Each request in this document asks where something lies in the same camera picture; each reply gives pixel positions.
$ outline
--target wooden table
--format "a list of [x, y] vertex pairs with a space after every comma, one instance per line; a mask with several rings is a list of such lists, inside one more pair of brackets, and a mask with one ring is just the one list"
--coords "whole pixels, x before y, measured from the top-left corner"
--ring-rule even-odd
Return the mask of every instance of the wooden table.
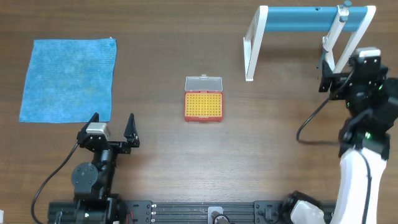
[[[244, 81], [242, 38], [258, 5], [335, 6], [341, 1], [0, 0], [0, 209], [7, 223], [32, 223], [30, 204], [44, 179], [72, 148], [79, 124], [19, 123], [33, 40], [100, 39], [118, 43], [114, 69], [113, 140], [123, 140], [130, 113], [141, 147], [120, 156], [113, 192], [156, 202], [279, 200], [300, 190], [335, 200], [338, 149], [301, 146], [295, 133], [324, 99], [317, 66], [322, 33], [266, 34], [254, 82]], [[376, 46], [394, 76], [398, 71], [398, 4], [376, 4], [359, 47]], [[339, 57], [348, 34], [335, 46]], [[186, 123], [186, 76], [223, 77], [224, 121]], [[303, 132], [337, 139], [349, 116], [332, 102]], [[382, 177], [379, 223], [398, 218], [398, 133], [392, 128], [390, 161]], [[47, 184], [36, 214], [46, 221], [50, 201], [70, 201], [73, 168], [92, 153], [79, 149]]]

